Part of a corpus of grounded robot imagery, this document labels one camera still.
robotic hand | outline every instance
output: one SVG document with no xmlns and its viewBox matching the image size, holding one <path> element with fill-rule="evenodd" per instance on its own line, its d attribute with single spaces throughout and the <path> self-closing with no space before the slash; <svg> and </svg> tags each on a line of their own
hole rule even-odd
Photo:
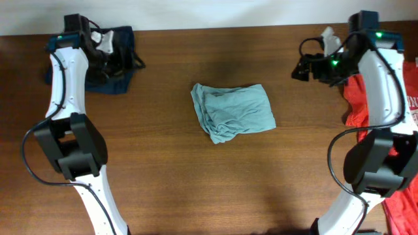
<svg viewBox="0 0 418 235">
<path fill-rule="evenodd" d="M 302 53 L 309 40 L 320 43 L 324 54 Z M 311 234 L 356 234 L 366 214 L 395 191 L 405 189 L 418 172 L 418 128 L 406 105 L 402 75 L 404 48 L 401 35 L 382 31 L 378 13 L 361 11 L 349 19 L 349 36 L 340 39 L 327 28 L 322 37 L 306 39 L 292 77 L 309 80 L 309 73 L 330 86 L 343 84 L 353 74 L 362 74 L 368 99 L 369 127 L 337 135 L 328 149 L 329 170 L 342 192 Z M 334 143 L 343 135 L 369 131 L 354 146 L 344 162 L 345 185 L 335 176 L 331 164 Z M 397 156 L 389 156 L 394 148 Z"/>
<path fill-rule="evenodd" d="M 29 173 L 39 182 L 74 186 L 80 194 L 96 234 L 130 234 L 114 202 L 106 176 L 106 143 L 86 115 L 86 74 L 101 83 L 108 79 L 106 64 L 112 49 L 112 32 L 91 32 L 93 23 L 79 14 L 65 16 L 65 30 L 50 38 L 47 51 L 52 62 L 52 96 L 46 119 L 30 129 L 22 142 L 22 158 Z M 24 144 L 33 133 L 56 172 L 70 183 L 40 179 L 25 159 Z M 72 140 L 66 140 L 73 134 Z"/>
</svg>

dark blue cloth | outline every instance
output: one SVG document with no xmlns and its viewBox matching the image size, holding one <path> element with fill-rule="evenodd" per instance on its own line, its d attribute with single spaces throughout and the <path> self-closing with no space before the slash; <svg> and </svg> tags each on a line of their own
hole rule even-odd
<svg viewBox="0 0 418 235">
<path fill-rule="evenodd" d="M 113 30 L 115 34 L 118 34 L 118 43 L 119 46 L 124 47 L 126 46 L 129 50 L 135 51 L 135 38 L 132 31 L 131 26 L 123 26 L 123 27 L 116 27 L 112 29 L 103 29 L 103 33 L 106 33 L 109 30 Z M 129 70 L 127 71 L 123 78 L 117 81 L 110 80 L 105 85 L 94 85 L 94 84 L 88 84 L 86 82 L 86 91 L 92 91 L 96 93 L 104 93 L 109 95 L 119 95 L 127 93 L 129 82 L 131 81 L 131 78 L 133 77 L 133 74 L 136 70 Z M 47 84 L 52 83 L 52 68 L 50 67 L 48 69 L 48 72 L 46 73 L 45 82 Z"/>
</svg>

light blue towel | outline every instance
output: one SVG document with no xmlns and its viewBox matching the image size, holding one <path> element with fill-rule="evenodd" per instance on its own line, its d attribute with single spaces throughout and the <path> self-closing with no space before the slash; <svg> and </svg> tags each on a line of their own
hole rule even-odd
<svg viewBox="0 0 418 235">
<path fill-rule="evenodd" d="M 237 134 L 276 128 L 266 91 L 258 84 L 247 88 L 212 88 L 196 84 L 191 91 L 201 127 L 215 144 Z"/>
</svg>

white wall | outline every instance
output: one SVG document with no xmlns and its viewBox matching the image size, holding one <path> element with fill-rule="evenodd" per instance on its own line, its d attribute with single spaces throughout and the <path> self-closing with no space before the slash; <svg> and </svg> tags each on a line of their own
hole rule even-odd
<svg viewBox="0 0 418 235">
<path fill-rule="evenodd" d="M 360 10 L 382 21 L 418 20 L 418 0 L 1 0 L 0 35 L 58 33 L 80 13 L 134 30 L 344 23 Z"/>
</svg>

wooden table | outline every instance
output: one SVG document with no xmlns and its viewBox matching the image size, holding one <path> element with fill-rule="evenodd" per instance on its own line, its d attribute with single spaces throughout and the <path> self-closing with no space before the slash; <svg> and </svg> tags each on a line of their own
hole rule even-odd
<svg viewBox="0 0 418 235">
<path fill-rule="evenodd" d="M 346 24 L 332 25 L 342 38 Z M 418 22 L 384 23 L 404 34 L 406 57 Z M 290 78 L 299 43 L 325 25 L 137 32 L 147 68 L 126 95 L 86 93 L 89 118 L 106 139 L 108 179 L 133 234 L 249 234 L 308 228 L 340 192 L 330 177 L 327 146 L 346 127 L 347 102 L 337 88 Z M 40 185 L 19 155 L 22 136 L 44 117 L 48 35 L 0 37 L 0 234 L 93 234 L 73 188 Z M 307 44 L 314 52 L 317 45 Z M 190 91 L 262 84 L 277 128 L 214 145 L 201 129 Z M 355 135 L 334 150 L 342 179 Z M 42 178 L 62 181 L 34 138 L 29 163 Z M 386 231 L 381 206 L 363 228 Z"/>
</svg>

